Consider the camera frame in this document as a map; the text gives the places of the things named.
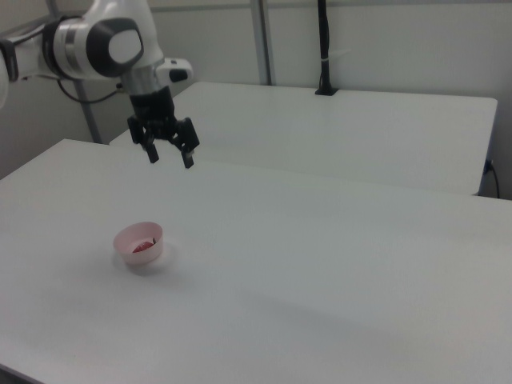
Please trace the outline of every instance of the black power cord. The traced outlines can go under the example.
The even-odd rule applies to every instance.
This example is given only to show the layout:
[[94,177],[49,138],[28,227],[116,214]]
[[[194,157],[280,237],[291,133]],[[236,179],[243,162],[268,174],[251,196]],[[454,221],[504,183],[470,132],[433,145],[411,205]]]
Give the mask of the black power cord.
[[74,102],[79,102],[81,104],[97,104],[99,102],[104,102],[105,100],[111,98],[112,96],[115,96],[116,94],[122,92],[122,85],[121,84],[117,84],[116,85],[117,89],[114,92],[111,92],[111,93],[103,96],[102,98],[97,98],[96,100],[80,100],[79,98],[76,98],[75,96],[70,94],[66,90],[66,88],[64,88],[64,86],[62,85],[62,81],[61,80],[57,80],[57,84],[58,84],[58,87],[61,89],[61,91],[64,93],[65,96],[67,96],[68,98],[70,98]]
[[487,174],[489,171],[491,171],[493,173],[494,181],[496,182],[496,197],[500,198],[498,174],[496,174],[496,169],[493,166],[492,160],[486,160],[486,164],[483,167],[483,174]]

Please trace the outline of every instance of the black cable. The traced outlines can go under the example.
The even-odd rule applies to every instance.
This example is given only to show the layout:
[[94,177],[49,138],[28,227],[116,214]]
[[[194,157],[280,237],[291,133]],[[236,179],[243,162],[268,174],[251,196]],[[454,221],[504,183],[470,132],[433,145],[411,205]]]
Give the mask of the black cable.
[[27,35],[27,36],[25,36],[24,38],[20,38],[19,40],[16,40],[15,42],[13,42],[13,44],[14,44],[15,46],[18,46],[18,45],[20,45],[20,44],[21,44],[21,43],[23,43],[23,42],[26,42],[26,41],[28,41],[28,40],[30,40],[30,39],[32,39],[32,38],[35,38],[36,36],[38,36],[38,35],[42,34],[42,30],[43,30],[43,28],[41,28],[40,30],[38,30],[38,31],[36,31],[36,32],[34,32],[34,33],[32,33],[32,34],[28,34],[28,35]]
[[74,102],[79,102],[81,104],[96,104],[98,102],[104,102],[108,98],[111,98],[112,96],[115,96],[119,93],[119,90],[115,90],[114,92],[109,93],[106,96],[103,96],[102,98],[97,98],[96,100],[80,100],[79,98],[76,98],[72,94],[70,94],[62,85],[62,82],[60,80],[57,80],[58,87],[61,89],[61,91],[64,93],[65,96],[73,100]]
[[496,169],[494,168],[494,166],[491,164],[489,164],[489,170],[492,170],[493,171],[493,175],[494,175],[494,181],[496,182],[496,197],[497,198],[500,198],[499,197],[499,182],[498,182],[498,175],[496,174]]

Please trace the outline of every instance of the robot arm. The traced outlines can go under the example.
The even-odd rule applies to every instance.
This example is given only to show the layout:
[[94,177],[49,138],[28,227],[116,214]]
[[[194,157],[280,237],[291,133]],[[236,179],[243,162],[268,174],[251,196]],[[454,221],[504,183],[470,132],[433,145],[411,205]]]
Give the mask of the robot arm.
[[180,149],[186,168],[194,164],[199,140],[189,118],[178,121],[174,116],[169,89],[171,83],[191,78],[192,67],[184,59],[164,58],[145,1],[95,0],[80,18],[61,18],[0,40],[0,51],[0,106],[7,92],[2,81],[6,75],[9,82],[31,76],[120,78],[134,107],[128,119],[134,143],[156,162],[154,140],[167,140]]

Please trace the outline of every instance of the red object in bowl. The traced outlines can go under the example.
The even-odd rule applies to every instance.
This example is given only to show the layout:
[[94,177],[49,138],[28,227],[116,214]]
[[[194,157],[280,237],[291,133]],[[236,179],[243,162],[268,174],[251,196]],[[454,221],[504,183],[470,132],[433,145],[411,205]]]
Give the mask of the red object in bowl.
[[137,252],[140,252],[142,250],[147,250],[148,248],[151,248],[153,246],[153,244],[151,244],[150,242],[144,242],[142,244],[140,244],[137,248],[134,249],[134,254],[136,254]]

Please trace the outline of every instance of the small bowl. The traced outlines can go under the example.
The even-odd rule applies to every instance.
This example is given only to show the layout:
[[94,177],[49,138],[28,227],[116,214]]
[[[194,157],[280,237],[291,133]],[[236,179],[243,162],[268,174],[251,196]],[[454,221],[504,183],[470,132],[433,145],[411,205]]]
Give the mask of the small bowl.
[[[144,242],[155,243],[147,250],[134,253]],[[132,266],[152,262],[162,253],[163,231],[156,222],[138,222],[119,232],[114,238],[114,248],[126,264]]]

